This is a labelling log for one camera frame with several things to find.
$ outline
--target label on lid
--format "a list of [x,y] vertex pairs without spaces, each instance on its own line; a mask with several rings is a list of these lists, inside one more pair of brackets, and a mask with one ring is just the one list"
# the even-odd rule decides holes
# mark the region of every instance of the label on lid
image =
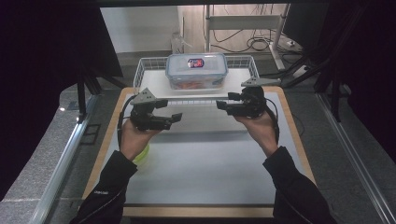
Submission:
[[187,62],[187,66],[189,68],[199,68],[204,67],[204,65],[204,59],[189,59],[189,61]]

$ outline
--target gray floor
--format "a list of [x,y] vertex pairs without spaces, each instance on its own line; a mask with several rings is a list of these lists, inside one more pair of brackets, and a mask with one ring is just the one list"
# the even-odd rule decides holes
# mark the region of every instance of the gray floor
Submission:
[[[145,54],[165,56],[168,52]],[[138,58],[142,55],[121,54],[120,64],[124,77],[120,80],[132,85]],[[275,64],[267,54],[254,55],[259,73],[274,73]],[[291,89],[285,89],[290,110],[300,133],[307,158],[318,188],[327,199],[339,223],[383,223],[356,175],[313,90],[317,76]],[[67,223],[81,204],[81,195],[91,174],[94,161],[109,119],[118,100],[120,89],[99,78],[103,92],[98,97],[88,131],[84,134],[59,194],[49,211],[47,223]],[[63,92],[60,108],[40,142],[33,158],[26,165],[6,198],[0,203],[3,223],[27,223],[31,218],[56,166],[67,140],[76,125],[78,111],[76,87]],[[396,166],[353,114],[347,98],[340,102],[342,125],[359,151],[370,174],[378,184],[392,211],[396,211]],[[125,218],[122,223],[129,223]],[[263,219],[150,219],[135,218],[133,223],[271,223]]]

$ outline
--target person's right hand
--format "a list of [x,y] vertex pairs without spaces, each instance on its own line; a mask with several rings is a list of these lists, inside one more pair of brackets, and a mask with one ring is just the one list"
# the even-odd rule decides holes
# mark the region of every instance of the person's right hand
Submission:
[[260,145],[267,157],[277,150],[276,134],[271,117],[264,112],[260,117],[249,119],[245,117],[234,117],[247,128],[250,136]]

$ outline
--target container lid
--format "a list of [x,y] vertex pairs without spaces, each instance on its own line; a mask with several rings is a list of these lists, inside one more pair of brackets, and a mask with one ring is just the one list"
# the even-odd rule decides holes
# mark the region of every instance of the container lid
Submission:
[[222,53],[172,54],[166,61],[168,77],[226,76],[227,73],[227,61]]

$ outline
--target person's left hand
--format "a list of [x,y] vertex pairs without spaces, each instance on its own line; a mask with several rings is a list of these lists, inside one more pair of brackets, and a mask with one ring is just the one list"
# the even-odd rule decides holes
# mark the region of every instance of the person's left hand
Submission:
[[160,132],[159,130],[139,131],[131,120],[127,119],[122,125],[120,152],[128,160],[133,161],[145,149],[151,137]]

